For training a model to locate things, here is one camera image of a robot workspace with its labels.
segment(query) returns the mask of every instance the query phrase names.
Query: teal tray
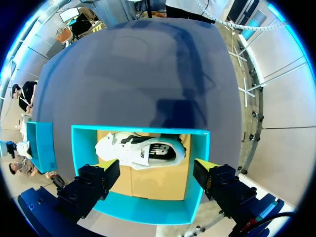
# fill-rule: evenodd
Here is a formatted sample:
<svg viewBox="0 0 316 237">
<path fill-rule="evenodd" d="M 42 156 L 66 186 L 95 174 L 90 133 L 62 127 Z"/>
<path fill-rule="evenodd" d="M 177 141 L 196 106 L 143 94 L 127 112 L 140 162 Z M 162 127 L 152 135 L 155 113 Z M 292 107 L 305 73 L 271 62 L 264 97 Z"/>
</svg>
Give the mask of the teal tray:
<svg viewBox="0 0 316 237">
<path fill-rule="evenodd" d="M 32 163 L 41 173 L 56 170 L 53 124 L 50 122 L 27 122 L 26 132 L 32 151 Z"/>
<path fill-rule="evenodd" d="M 193 177 L 194 159 L 208 160 L 210 151 L 209 131 L 197 129 L 73 125 L 72 149 L 76 175 L 78 175 L 78 169 L 85 164 L 94 165 L 98 163 L 98 156 L 95 153 L 98 130 L 191 134 L 190 164 L 184 200 L 152 200 L 110 192 L 104 201 L 99 200 L 96 203 L 94 209 L 116 218 L 144 224 L 184 225 L 193 222 L 203 191 Z"/>
</svg>

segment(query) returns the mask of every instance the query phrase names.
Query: hair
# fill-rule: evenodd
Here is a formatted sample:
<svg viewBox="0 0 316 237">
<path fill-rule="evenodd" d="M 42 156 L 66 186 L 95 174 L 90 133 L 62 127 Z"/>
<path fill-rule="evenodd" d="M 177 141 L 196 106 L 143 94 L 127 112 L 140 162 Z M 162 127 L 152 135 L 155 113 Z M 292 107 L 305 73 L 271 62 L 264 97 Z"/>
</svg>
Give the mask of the hair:
<svg viewBox="0 0 316 237">
<path fill-rule="evenodd" d="M 13 85 L 13 87 L 12 87 L 12 98 L 13 98 L 13 94 L 15 93 L 15 89 L 20 90 L 21 87 L 19 87 L 18 84 L 14 84 L 14 85 Z"/>
<path fill-rule="evenodd" d="M 11 168 L 11 164 L 12 164 L 12 163 L 10 163 L 10 164 L 9 164 L 9 169 L 10 169 L 10 172 L 11 172 L 11 174 L 15 174 L 15 173 L 16 173 L 16 171 L 14 171 L 14 170 Z"/>
</svg>

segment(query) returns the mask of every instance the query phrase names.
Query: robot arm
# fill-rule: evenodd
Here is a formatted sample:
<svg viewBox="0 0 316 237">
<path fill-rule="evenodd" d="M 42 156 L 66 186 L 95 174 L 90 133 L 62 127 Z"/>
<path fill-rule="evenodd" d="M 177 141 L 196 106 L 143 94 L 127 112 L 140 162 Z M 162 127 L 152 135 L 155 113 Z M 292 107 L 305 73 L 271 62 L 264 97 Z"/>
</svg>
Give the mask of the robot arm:
<svg viewBox="0 0 316 237">
<path fill-rule="evenodd" d="M 235 172 L 227 164 L 218 166 L 196 159 L 193 176 L 204 189 L 207 198 L 214 199 L 225 215 L 236 222 L 230 237 L 266 237 L 269 234 L 266 226 L 272 221 L 268 221 L 268 218 L 277 217 L 275 214 L 280 212 L 284 201 L 275 201 L 276 198 L 271 194 L 258 200 L 257 189 L 242 183 Z"/>
<path fill-rule="evenodd" d="M 119 161 L 108 161 L 103 168 L 86 164 L 78 173 L 74 181 L 57 189 L 58 198 L 43 187 L 37 191 L 29 189 L 18 197 L 24 214 L 40 236 L 99 236 L 76 223 L 88 215 L 98 200 L 107 197 L 120 175 Z M 266 226 L 283 207 L 282 200 L 275 201 L 271 194 L 258 200 L 256 188 L 242 183 L 229 165 L 217 166 L 196 159 L 193 176 L 208 199 L 214 199 L 225 215 L 236 222 L 230 237 L 269 234 Z"/>
</svg>

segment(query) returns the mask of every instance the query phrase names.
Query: gray table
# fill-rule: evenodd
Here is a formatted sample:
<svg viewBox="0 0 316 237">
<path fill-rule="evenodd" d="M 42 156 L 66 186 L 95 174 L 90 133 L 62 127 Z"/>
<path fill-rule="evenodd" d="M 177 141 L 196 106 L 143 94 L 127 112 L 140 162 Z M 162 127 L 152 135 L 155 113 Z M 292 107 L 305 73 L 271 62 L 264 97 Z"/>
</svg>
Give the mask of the gray table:
<svg viewBox="0 0 316 237">
<path fill-rule="evenodd" d="M 216 26 L 199 21 L 138 20 L 71 44 L 43 67 L 32 120 L 54 124 L 58 172 L 68 180 L 72 124 L 207 129 L 209 160 L 238 164 L 234 68 Z"/>
</svg>

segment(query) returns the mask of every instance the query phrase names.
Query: person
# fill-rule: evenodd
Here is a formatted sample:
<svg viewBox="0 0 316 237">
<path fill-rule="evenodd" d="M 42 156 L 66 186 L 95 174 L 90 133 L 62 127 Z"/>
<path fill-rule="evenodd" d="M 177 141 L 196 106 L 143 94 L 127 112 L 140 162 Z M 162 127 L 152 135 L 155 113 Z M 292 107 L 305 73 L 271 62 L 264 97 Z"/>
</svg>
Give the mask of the person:
<svg viewBox="0 0 316 237">
<path fill-rule="evenodd" d="M 222 16 L 225 12 L 228 14 L 234 0 L 199 0 L 202 6 L 209 12 L 213 17 L 225 20 L 227 16 Z M 215 23 L 211 20 L 205 12 L 200 8 L 195 0 L 166 0 L 166 11 L 167 17 L 172 18 L 186 18 L 192 20 L 203 21 L 207 23 Z"/>
<path fill-rule="evenodd" d="M 18 84 L 14 84 L 12 87 L 12 98 L 19 98 L 19 106 L 26 113 L 33 108 L 36 86 L 37 82 L 27 81 L 22 88 Z"/>
<path fill-rule="evenodd" d="M 17 171 L 20 171 L 26 177 L 34 176 L 37 173 L 42 174 L 35 165 L 31 162 L 30 159 L 26 157 L 16 155 L 16 161 L 9 164 L 9 169 L 12 174 L 16 174 Z"/>
</svg>

